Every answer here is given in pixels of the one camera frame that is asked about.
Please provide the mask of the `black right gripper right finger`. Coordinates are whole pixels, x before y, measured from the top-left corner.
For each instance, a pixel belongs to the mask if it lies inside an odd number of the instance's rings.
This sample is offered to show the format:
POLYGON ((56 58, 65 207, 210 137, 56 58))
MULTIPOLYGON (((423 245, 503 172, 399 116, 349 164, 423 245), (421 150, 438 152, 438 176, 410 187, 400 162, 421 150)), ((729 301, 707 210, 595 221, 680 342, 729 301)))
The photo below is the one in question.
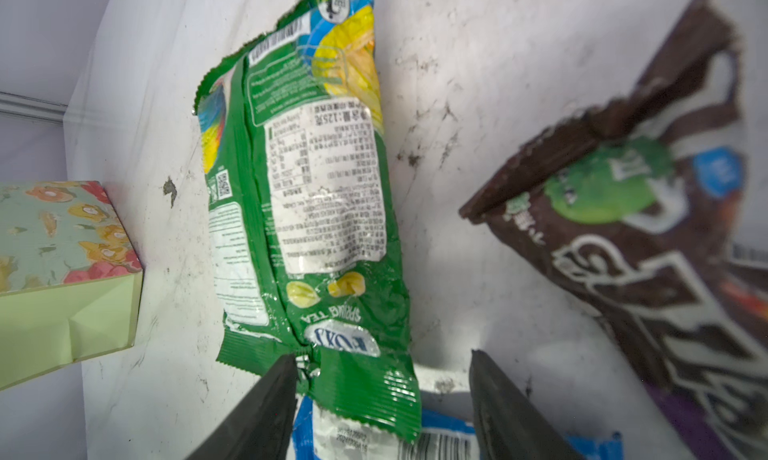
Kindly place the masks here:
POLYGON ((473 423, 484 459, 580 459, 484 351, 472 352, 473 423))

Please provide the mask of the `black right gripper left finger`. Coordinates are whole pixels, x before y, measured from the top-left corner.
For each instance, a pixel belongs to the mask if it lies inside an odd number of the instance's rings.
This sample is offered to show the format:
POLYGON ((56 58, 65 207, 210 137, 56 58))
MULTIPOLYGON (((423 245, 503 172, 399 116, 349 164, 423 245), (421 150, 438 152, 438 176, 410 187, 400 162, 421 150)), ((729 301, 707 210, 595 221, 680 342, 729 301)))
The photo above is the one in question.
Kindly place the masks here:
POLYGON ((297 382, 296 357, 281 356, 188 459, 284 459, 297 382))

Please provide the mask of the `small blue box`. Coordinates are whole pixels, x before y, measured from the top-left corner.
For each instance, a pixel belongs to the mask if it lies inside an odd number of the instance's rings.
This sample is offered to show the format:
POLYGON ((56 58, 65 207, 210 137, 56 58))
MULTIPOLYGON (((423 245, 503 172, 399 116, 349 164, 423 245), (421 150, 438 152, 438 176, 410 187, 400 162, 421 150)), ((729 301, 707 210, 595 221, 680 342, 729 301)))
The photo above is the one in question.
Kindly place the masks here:
POLYGON ((429 410, 422 432, 408 443, 359 422, 337 417, 305 397, 296 414, 292 441, 297 459, 479 459, 472 424, 429 410))

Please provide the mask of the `white green paper bag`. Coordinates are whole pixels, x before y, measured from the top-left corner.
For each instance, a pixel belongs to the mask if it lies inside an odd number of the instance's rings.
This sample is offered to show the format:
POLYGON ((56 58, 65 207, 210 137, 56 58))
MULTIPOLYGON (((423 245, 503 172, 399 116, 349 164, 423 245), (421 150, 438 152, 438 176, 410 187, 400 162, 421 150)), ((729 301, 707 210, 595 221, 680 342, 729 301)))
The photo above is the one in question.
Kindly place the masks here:
POLYGON ((99 182, 2 184, 2 388, 133 346, 142 281, 99 182))

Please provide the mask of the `green snack packet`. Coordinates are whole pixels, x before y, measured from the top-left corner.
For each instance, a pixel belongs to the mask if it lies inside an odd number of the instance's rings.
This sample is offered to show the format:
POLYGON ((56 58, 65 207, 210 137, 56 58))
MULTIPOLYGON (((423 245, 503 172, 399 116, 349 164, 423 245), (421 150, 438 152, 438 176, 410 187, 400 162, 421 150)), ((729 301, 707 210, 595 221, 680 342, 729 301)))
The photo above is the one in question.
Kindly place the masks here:
POLYGON ((299 0, 198 85, 218 361, 263 375, 292 355, 317 406, 412 442, 422 407, 374 53, 374 0, 299 0))

